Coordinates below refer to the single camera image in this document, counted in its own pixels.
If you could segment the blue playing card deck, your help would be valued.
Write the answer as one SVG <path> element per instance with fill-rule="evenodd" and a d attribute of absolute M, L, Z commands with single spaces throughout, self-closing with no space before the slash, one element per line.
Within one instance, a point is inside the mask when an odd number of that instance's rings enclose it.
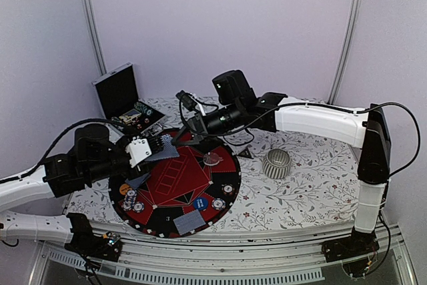
<path fill-rule="evenodd" d="M 145 159 L 146 162 L 156 162 L 159 160 L 166 160 L 171 158 L 178 158 L 179 152 L 177 148 L 171 143 L 173 137 L 169 134 L 165 134 L 161 136 L 161 140 L 163 143 L 163 149 L 156 154 L 150 155 Z"/>

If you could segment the spread blue chips pile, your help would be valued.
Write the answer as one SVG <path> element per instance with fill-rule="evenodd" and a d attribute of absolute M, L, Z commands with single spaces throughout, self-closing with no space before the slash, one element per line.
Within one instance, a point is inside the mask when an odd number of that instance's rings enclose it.
<path fill-rule="evenodd" d="M 130 211 L 136 204 L 137 192 L 135 190 L 128 190 L 122 203 L 122 208 L 125 211 Z"/>

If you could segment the single blue white chip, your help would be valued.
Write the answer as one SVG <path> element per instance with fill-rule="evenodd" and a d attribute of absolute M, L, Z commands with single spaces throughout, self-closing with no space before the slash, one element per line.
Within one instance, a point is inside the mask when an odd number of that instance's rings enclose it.
<path fill-rule="evenodd" d="M 133 205 L 133 211 L 135 213 L 141 213 L 142 211 L 144 211 L 144 209 L 145 209 L 145 206 L 144 206 L 144 203 L 142 202 L 136 202 Z"/>

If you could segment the blue white chip stack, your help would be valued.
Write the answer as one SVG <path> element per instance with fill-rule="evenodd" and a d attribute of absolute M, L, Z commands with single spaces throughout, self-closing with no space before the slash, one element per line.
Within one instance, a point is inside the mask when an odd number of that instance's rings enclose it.
<path fill-rule="evenodd" d="M 215 198 L 212 200 L 211 206 L 215 210 L 223 210 L 226 208 L 226 201 L 221 198 Z"/>

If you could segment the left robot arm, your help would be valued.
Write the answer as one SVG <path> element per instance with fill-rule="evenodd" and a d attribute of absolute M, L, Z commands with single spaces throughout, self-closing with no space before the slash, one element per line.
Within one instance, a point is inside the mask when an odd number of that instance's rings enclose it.
<path fill-rule="evenodd" d="M 106 119 L 89 118 L 70 125 L 33 168 L 1 179 L 2 241 L 48 240 L 84 254 L 94 254 L 99 247 L 111 245 L 93 233 L 83 214 L 31 216 L 12 212 L 12 208 L 35 200 L 60 198 L 90 188 L 105 178 L 142 176 L 146 159 L 163 150 L 162 138 L 144 136 L 122 124 L 125 133 L 113 143 L 109 124 L 111 121 Z M 73 147 L 66 154 L 51 156 L 49 152 L 70 131 L 74 132 Z"/>

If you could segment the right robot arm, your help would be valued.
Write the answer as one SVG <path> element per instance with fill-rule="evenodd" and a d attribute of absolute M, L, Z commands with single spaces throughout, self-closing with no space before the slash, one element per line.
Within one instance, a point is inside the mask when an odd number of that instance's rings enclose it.
<path fill-rule="evenodd" d="M 206 113 L 204 104 L 192 94 L 180 91 L 180 109 L 195 115 L 182 119 L 180 135 L 193 135 L 191 144 L 208 137 L 226 137 L 249 128 L 264 131 L 295 131 L 344 142 L 361 150 L 358 165 L 360 193 L 354 227 L 346 238 L 322 244 L 325 254 L 350 254 L 378 250 L 375 227 L 382 221 L 381 201 L 394 175 L 390 170 L 391 139 L 383 112 L 387 105 L 345 108 L 312 103 L 282 93 L 257 97 L 240 70 L 227 71 L 212 80 L 220 107 Z"/>

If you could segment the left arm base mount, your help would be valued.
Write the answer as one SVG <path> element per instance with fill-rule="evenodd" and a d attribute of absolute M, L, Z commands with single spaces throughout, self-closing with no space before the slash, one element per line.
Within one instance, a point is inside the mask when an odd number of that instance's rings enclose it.
<path fill-rule="evenodd" d="M 89 220 L 84 214 L 70 213 L 66 215 L 71 222 L 71 241 L 64 248 L 81 256 L 99 258 L 110 262 L 118 262 L 123 242 L 118 234 L 107 232 L 96 236 Z"/>

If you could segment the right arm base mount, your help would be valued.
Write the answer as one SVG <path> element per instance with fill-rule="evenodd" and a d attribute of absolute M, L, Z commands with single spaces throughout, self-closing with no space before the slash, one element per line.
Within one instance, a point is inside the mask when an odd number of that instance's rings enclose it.
<path fill-rule="evenodd" d="M 351 278 L 363 278 L 367 275 L 379 249 L 375 236 L 367 238 L 348 236 L 322 243 L 322 254 L 326 262 L 348 260 L 342 264 L 342 267 Z"/>

